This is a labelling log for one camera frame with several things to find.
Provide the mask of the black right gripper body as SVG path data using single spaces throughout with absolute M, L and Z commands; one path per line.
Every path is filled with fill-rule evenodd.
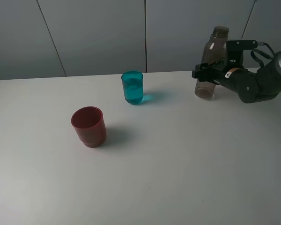
M 213 65 L 213 81 L 238 94 L 244 103 L 256 103 L 258 101 L 257 74 L 240 66 Z

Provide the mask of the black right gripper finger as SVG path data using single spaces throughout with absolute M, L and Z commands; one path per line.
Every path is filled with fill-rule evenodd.
M 200 70 L 192 71 L 192 78 L 197 79 L 199 82 L 209 82 L 213 84 L 219 84 L 216 78 L 217 72 L 215 70 Z
M 219 70 L 224 67 L 225 64 L 225 59 L 220 58 L 218 61 L 208 64 L 208 63 L 201 63 L 195 66 L 195 72 L 207 72 L 207 71 L 212 71 L 212 70 Z

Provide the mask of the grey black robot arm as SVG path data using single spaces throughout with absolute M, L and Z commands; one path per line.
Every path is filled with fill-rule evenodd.
M 281 52 L 255 73 L 234 62 L 220 60 L 196 65 L 192 78 L 223 86 L 247 104 L 272 100 L 281 92 Z

